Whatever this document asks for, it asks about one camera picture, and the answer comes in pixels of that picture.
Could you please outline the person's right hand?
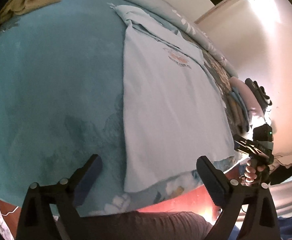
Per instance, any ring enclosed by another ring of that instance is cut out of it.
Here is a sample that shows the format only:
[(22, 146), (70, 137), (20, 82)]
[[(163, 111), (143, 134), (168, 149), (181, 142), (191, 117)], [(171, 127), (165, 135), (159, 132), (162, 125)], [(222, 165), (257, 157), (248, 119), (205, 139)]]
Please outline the person's right hand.
[(262, 173), (266, 169), (265, 165), (259, 165), (256, 159), (249, 159), (246, 163), (244, 176), (241, 180), (241, 185), (253, 186), (260, 182)]

